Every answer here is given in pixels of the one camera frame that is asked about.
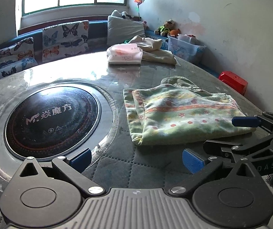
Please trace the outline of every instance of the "gray quilted tablecloth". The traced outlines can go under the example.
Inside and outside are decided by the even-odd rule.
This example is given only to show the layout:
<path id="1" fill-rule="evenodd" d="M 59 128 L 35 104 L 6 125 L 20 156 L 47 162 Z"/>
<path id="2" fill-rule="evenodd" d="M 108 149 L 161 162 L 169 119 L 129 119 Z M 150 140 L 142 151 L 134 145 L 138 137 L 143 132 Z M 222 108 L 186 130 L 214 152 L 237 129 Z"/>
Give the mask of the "gray quilted tablecloth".
<path id="1" fill-rule="evenodd" d="M 130 138 L 123 102 L 124 88 L 147 89 L 160 84 L 168 76 L 184 76 L 210 93 L 227 93 L 246 115 L 261 111 L 243 96 L 204 70 L 178 58 L 181 66 L 153 62 L 139 65 L 108 66 L 106 53 L 93 53 L 43 64 L 0 79 L 0 113 L 14 96 L 33 91 L 37 85 L 51 86 L 64 81 L 83 81 L 106 90 L 114 99 L 119 113 L 119 128 L 110 147 L 84 175 L 105 189 L 110 187 L 156 188 L 171 187 L 189 176 L 182 163 L 182 151 L 193 148 L 203 153 L 203 142 L 187 145 L 136 147 Z M 245 143 L 250 138 L 262 138 L 258 129 L 253 134 L 225 138 Z M 0 196 L 7 182 L 0 178 Z M 5 223 L 0 213 L 0 228 Z"/>

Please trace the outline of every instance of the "beige garment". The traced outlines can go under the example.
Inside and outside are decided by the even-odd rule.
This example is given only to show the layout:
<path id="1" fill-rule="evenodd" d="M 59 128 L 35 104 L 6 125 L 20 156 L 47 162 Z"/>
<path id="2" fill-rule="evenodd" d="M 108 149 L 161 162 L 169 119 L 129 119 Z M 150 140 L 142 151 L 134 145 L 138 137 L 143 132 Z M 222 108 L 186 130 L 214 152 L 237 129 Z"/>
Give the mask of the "beige garment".
<path id="1" fill-rule="evenodd" d="M 172 53 L 160 49 L 162 46 L 161 39 L 154 40 L 151 38 L 142 38 L 137 35 L 129 43 L 136 43 L 143 50 L 143 60 L 172 65 L 176 65 L 177 63 Z"/>

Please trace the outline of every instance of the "bolt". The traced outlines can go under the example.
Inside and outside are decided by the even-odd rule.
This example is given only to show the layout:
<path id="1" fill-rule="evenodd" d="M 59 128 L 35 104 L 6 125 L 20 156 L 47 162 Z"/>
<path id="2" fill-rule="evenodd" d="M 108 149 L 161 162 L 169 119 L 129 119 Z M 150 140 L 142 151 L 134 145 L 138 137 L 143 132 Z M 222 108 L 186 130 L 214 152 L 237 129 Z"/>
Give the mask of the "bolt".
<path id="1" fill-rule="evenodd" d="M 88 189 L 89 193 L 91 194 L 100 194 L 104 191 L 102 187 L 99 186 L 93 186 Z"/>
<path id="2" fill-rule="evenodd" d="M 186 192 L 186 188 L 177 186 L 173 187 L 170 191 L 174 194 L 183 194 Z"/>

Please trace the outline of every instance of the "plush toy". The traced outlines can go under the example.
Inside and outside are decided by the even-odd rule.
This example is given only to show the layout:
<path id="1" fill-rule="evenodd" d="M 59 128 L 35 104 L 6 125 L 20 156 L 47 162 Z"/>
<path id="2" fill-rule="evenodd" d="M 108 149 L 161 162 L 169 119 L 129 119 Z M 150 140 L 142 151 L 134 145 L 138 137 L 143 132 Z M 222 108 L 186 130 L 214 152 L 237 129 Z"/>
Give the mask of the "plush toy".
<path id="1" fill-rule="evenodd" d="M 175 28 L 175 22 L 173 20 L 166 21 L 163 26 L 158 27 L 157 30 L 154 31 L 154 34 L 161 35 L 163 37 L 167 37 L 169 32 Z"/>
<path id="2" fill-rule="evenodd" d="M 122 12 L 122 18 L 132 20 L 133 16 L 129 15 L 126 11 Z"/>
<path id="3" fill-rule="evenodd" d="M 143 24 L 143 26 L 144 26 L 144 30 L 148 29 L 147 21 L 142 21 L 142 24 Z"/>
<path id="4" fill-rule="evenodd" d="M 171 37 L 178 38 L 178 34 L 179 34 L 179 33 L 181 33 L 181 31 L 180 31 L 180 29 L 178 28 L 178 29 L 171 30 L 171 31 L 169 32 L 169 35 L 170 35 Z"/>

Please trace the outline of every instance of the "folded blanket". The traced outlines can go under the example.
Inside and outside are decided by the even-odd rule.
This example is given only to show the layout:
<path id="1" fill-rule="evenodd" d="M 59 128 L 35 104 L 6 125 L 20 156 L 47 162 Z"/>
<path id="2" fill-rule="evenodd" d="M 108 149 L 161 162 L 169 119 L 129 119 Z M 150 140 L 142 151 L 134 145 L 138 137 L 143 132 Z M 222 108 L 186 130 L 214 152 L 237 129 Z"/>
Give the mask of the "folded blanket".
<path id="1" fill-rule="evenodd" d="M 177 63 L 171 52 L 160 49 L 163 43 L 162 39 L 154 40 L 151 38 L 142 38 L 137 35 L 129 43 L 136 43 L 143 50 L 143 60 L 172 65 L 176 65 Z"/>
<path id="2" fill-rule="evenodd" d="M 124 89 L 132 141 L 136 145 L 168 145 L 204 141 L 254 131 L 234 127 L 244 116 L 235 100 L 201 90 L 184 77 L 167 77 L 152 89 Z"/>

